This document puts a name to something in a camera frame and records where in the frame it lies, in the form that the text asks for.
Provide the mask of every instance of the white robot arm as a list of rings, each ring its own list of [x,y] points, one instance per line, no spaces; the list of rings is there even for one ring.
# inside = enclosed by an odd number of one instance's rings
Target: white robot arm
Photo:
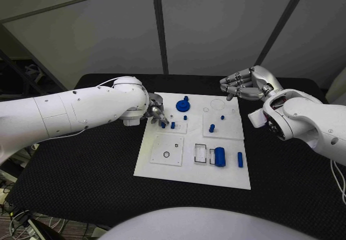
[[[283,89],[271,72],[253,66],[220,81],[220,90],[246,100],[262,100],[247,114],[255,128],[268,126],[281,140],[301,139],[324,157],[346,166],[346,106],[322,104],[294,89]]]
[[[113,80],[112,87],[98,85],[0,102],[0,164],[28,145],[116,119],[134,126],[141,118],[154,116],[168,124],[162,98],[147,93],[135,77]]]

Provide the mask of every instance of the blue tall cylinder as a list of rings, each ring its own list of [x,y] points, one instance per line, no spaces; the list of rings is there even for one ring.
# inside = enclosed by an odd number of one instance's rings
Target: blue tall cylinder
[[[214,148],[214,166],[224,167],[226,166],[226,159],[224,159],[224,148],[216,147]]]

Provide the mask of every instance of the white board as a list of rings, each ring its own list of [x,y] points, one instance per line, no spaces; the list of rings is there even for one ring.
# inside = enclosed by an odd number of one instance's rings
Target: white board
[[[236,97],[232,99],[232,101],[226,101],[224,96],[164,92],[155,93],[162,97],[164,115],[170,123],[185,123],[185,133],[171,132],[171,124],[168,124],[165,128],[161,128],[157,122],[151,124],[151,119],[147,120],[132,175],[138,177],[165,179],[249,190],[250,180],[243,145],[242,120]],[[184,98],[184,96],[188,97],[190,109],[187,112],[178,112],[175,109],[175,104],[177,101]],[[229,133],[229,139],[203,137],[204,114],[217,116],[217,118],[223,115],[223,121],[230,121],[230,119],[234,121],[233,125],[237,127],[227,126],[226,124],[221,126],[221,128],[224,128],[224,132]],[[151,163],[152,154],[155,154],[155,152],[158,152],[157,154],[162,154],[162,149],[157,150],[157,147],[152,147],[158,135],[162,136],[159,137],[161,140],[170,138],[170,140],[165,140],[167,142],[174,142],[172,139],[177,137],[183,138],[181,161],[178,162],[180,165]],[[206,163],[198,162],[196,164],[194,162],[196,144],[206,145]],[[217,147],[224,148],[224,167],[216,167],[213,164],[210,164],[210,149],[213,150]],[[242,168],[237,167],[237,152],[242,152]]]

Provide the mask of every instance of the black table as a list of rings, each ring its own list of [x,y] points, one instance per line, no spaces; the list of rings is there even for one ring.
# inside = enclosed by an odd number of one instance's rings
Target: black table
[[[129,75],[148,92],[223,95],[220,76]],[[87,74],[76,88],[119,76]],[[311,80],[278,80],[285,89],[325,102]],[[237,101],[250,190],[132,176],[147,120],[131,127],[119,120],[40,144],[7,201],[48,216],[109,226],[161,208],[207,207],[260,217],[318,239],[343,239],[346,206],[330,161],[301,140],[281,141],[265,128],[255,129],[247,113],[262,102]]]

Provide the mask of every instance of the black cloth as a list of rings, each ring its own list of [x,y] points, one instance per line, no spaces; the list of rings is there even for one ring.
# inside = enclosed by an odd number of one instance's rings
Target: black cloth
[[[123,74],[87,74],[76,88],[118,76]],[[220,76],[131,76],[151,93],[224,95]],[[278,80],[285,89],[325,102],[309,79]],[[281,141],[265,127],[255,129],[247,113],[262,102],[237,102],[250,190],[132,176],[147,120],[131,127],[118,120],[77,136],[41,142],[7,201],[48,216],[109,226],[161,208],[207,207],[271,220],[318,239],[344,239],[346,206],[328,159],[301,140]]]

